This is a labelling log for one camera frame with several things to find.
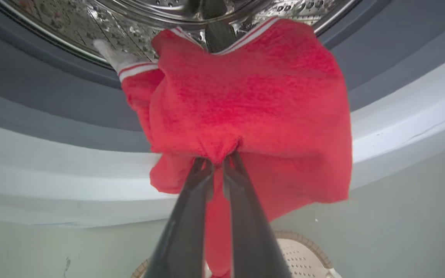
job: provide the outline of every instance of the red garment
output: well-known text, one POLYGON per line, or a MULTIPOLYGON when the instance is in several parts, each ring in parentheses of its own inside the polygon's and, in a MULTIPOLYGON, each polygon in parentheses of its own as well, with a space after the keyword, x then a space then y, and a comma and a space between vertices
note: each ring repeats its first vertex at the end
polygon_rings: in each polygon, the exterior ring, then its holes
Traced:
MULTIPOLYGON (((313 202, 348 197, 352 146, 348 96, 334 57, 311 27, 271 19, 222 53, 180 28, 152 41, 158 63, 120 71, 122 88, 152 144, 161 192, 179 193, 194 157, 215 165, 234 150, 273 220, 313 202)), ((229 276, 229 204, 221 169, 207 207, 206 260, 229 276)))

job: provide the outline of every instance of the stainless steel surface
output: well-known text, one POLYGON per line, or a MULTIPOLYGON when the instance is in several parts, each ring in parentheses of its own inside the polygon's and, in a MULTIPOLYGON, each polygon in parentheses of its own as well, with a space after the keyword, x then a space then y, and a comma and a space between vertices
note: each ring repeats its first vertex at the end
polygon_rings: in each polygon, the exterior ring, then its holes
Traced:
POLYGON ((115 49, 157 59, 150 45, 164 28, 182 26, 205 46, 210 21, 231 23, 240 36, 269 17, 290 18, 327 29, 358 0, 224 0, 224 15, 207 19, 204 0, 0 0, 0 9, 43 37, 89 60, 106 63, 92 45, 109 41, 115 49))

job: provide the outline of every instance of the scratch mark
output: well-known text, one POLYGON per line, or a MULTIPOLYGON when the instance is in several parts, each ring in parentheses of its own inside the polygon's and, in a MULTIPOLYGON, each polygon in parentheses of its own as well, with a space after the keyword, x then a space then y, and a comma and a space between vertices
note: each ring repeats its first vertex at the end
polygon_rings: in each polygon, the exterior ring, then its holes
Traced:
POLYGON ((70 268, 70 264, 71 264, 71 260, 69 259, 69 257, 66 257, 66 267, 65 267, 65 271, 63 271, 63 278, 66 278, 66 271, 70 268))
POLYGON ((415 139, 415 138, 417 138, 417 137, 419 137, 419 136, 421 136, 421 135, 424 135, 425 133, 427 133, 427 132, 433 130, 434 128, 438 127, 439 125, 442 125, 443 123, 445 123, 445 120, 443 120, 442 122, 440 122, 440 123, 438 123, 438 124, 435 124, 435 125, 429 127, 427 130, 424 130, 424 131, 422 131, 422 132, 420 132, 420 133, 418 133, 418 134, 415 134, 415 135, 412 136, 410 139, 404 141, 401 145, 404 145, 404 144, 408 143, 409 141, 411 141, 411 140, 413 140, 413 139, 415 139))

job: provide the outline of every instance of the white striped trim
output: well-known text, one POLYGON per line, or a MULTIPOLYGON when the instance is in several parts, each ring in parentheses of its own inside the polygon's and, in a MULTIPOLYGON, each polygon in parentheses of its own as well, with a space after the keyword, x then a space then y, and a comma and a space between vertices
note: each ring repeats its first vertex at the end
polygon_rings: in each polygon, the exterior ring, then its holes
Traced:
POLYGON ((228 54, 228 53, 231 53, 231 52, 241 48, 242 46, 245 46, 252 40, 256 39, 258 36, 263 34, 263 32, 265 32, 267 29, 269 29, 278 20, 279 20, 279 18, 270 18, 270 19, 267 19, 266 21, 263 21, 258 26, 256 26, 251 31, 249 31, 247 34, 245 34, 243 37, 238 39, 238 41, 234 42, 227 49, 225 49, 221 52, 214 53, 214 55, 228 54))
POLYGON ((120 70, 118 72, 119 73, 118 76, 119 76, 121 82, 123 82, 123 80, 126 77, 134 76, 134 75, 137 75, 142 72, 155 70, 155 69, 159 68, 159 66, 156 63, 137 63, 137 64, 138 64, 137 66, 135 66, 135 64, 129 65, 128 67, 125 67, 125 68, 131 67, 130 69, 120 70))
POLYGON ((173 32, 175 35, 177 35, 178 37, 182 37, 184 39, 189 40, 190 42, 202 47, 196 40, 194 40, 191 36, 189 36, 187 33, 185 33, 183 31, 183 29, 181 27, 176 27, 176 28, 172 28, 169 29, 171 32, 173 32))

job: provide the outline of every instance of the laundry basket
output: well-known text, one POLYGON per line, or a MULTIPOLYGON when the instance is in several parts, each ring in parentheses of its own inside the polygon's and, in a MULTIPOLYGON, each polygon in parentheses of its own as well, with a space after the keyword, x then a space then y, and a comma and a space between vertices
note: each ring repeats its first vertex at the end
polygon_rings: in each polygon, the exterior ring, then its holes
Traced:
MULTIPOLYGON (((295 232, 279 231, 274 234, 293 278, 341 278, 324 251, 313 241, 295 232)), ((148 266, 149 259, 135 269, 131 278, 141 278, 148 266)), ((211 275, 205 264, 205 277, 211 275)))

